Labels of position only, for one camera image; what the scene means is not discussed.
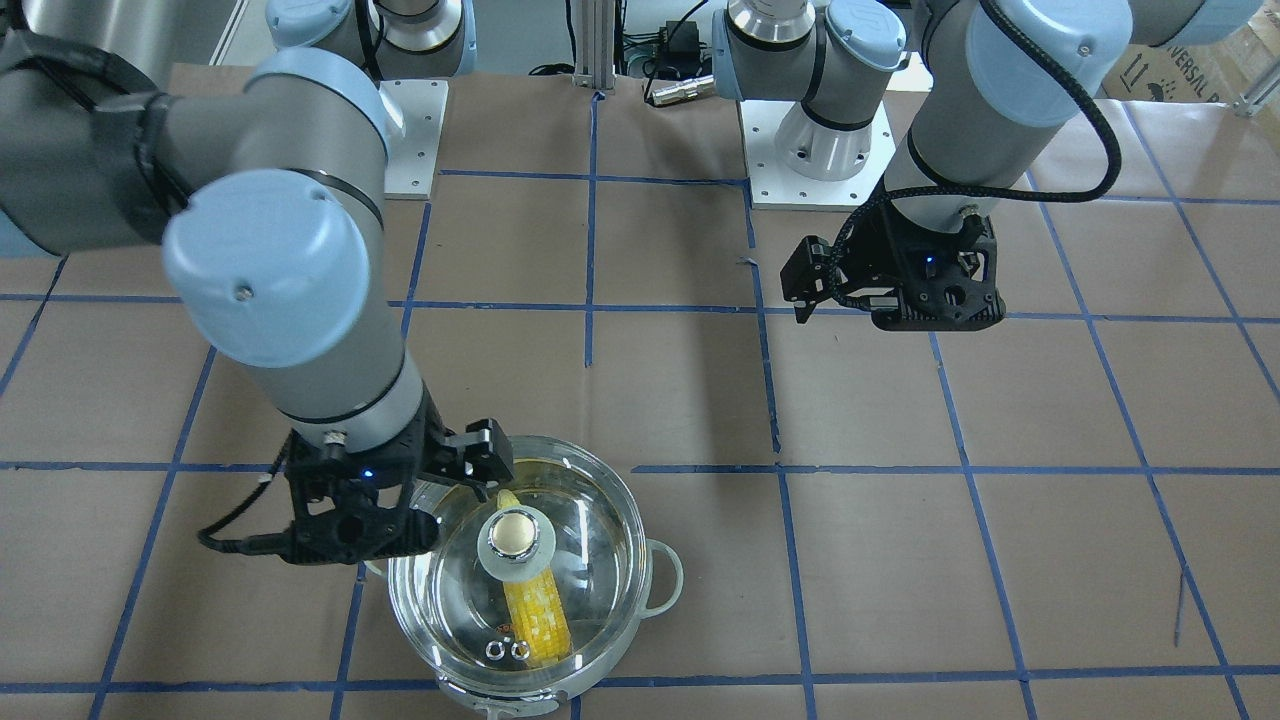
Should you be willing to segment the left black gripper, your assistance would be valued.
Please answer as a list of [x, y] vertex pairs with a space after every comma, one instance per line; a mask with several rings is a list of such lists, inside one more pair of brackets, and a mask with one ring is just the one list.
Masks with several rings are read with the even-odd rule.
[[993, 311], [996, 241], [975, 205], [954, 217], [955, 231], [934, 231], [873, 195], [832, 249], [803, 237], [780, 272], [783, 299], [805, 324], [832, 299], [865, 311]]

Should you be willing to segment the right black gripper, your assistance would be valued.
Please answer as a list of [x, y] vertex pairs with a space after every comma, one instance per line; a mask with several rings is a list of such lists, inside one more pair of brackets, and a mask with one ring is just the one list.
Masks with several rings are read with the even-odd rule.
[[365, 451], [302, 439], [285, 442], [285, 478], [294, 514], [302, 518], [367, 516], [389, 512], [396, 520], [416, 480], [465, 486], [480, 501], [490, 486], [515, 478], [515, 451], [500, 423], [484, 418], [457, 433], [431, 400], [420, 402], [407, 427]]

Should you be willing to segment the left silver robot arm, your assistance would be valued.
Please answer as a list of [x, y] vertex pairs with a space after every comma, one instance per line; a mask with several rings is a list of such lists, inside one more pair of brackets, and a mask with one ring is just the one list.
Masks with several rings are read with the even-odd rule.
[[1001, 200], [1088, 202], [1123, 167], [1094, 102], [1133, 44], [1226, 38], [1257, 1], [730, 1], [713, 74], [732, 100], [790, 104], [785, 160], [852, 176], [892, 73], [918, 50], [933, 86], [833, 241], [803, 238], [780, 274], [797, 323], [835, 301], [882, 331], [980, 331], [1006, 313], [989, 218]]

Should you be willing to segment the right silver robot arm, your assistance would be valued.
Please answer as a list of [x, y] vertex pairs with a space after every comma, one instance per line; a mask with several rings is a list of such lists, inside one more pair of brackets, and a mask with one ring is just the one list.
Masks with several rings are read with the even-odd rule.
[[460, 70], [462, 1], [271, 1], [274, 53], [227, 96], [168, 92], [174, 1], [6, 1], [3, 254], [159, 247], [210, 345], [291, 424], [294, 506], [379, 519], [417, 480], [512, 477], [493, 420], [440, 419], [381, 279], [381, 85]]

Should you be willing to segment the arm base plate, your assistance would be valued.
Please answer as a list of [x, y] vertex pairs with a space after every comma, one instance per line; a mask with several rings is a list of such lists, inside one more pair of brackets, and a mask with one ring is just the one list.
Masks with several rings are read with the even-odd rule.
[[797, 102], [748, 100], [739, 108], [755, 208], [851, 211], [895, 152], [883, 105], [855, 131], [819, 126]]

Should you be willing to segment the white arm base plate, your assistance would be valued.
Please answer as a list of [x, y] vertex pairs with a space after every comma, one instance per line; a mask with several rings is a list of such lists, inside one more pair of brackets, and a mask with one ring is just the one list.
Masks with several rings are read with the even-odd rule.
[[389, 79], [381, 82], [380, 95], [390, 136], [387, 197], [428, 201], [436, 174], [449, 83], [447, 79]]

